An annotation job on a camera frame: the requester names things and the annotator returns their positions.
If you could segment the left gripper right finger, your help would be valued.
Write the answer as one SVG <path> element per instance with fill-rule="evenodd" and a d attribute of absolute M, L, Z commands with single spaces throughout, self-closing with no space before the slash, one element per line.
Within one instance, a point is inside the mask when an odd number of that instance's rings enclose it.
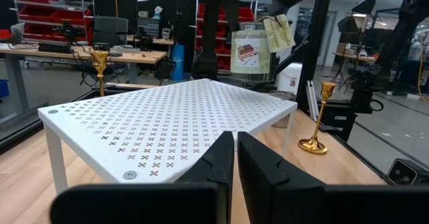
<path fill-rule="evenodd" d="M 428 187 L 326 184 L 252 135 L 237 140 L 251 223 L 428 224 Z"/>

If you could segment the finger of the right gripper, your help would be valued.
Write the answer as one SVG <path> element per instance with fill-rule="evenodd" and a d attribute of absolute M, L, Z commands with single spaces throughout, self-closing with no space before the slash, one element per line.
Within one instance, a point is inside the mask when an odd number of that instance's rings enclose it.
<path fill-rule="evenodd" d="M 272 17 L 281 14 L 287 14 L 290 7 L 290 4 L 284 5 L 278 2 L 273 2 L 271 5 L 266 5 L 267 14 Z"/>
<path fill-rule="evenodd" d="M 256 21 L 258 7 L 259 0 L 250 0 L 250 2 L 240 1 L 237 21 L 239 23 Z"/>

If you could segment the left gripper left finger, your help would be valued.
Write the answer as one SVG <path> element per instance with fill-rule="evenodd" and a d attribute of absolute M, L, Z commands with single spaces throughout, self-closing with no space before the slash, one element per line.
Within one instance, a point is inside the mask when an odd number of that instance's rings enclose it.
<path fill-rule="evenodd" d="M 234 138 L 223 132 L 177 181 L 86 184 L 57 196 L 52 223 L 230 223 Z"/>

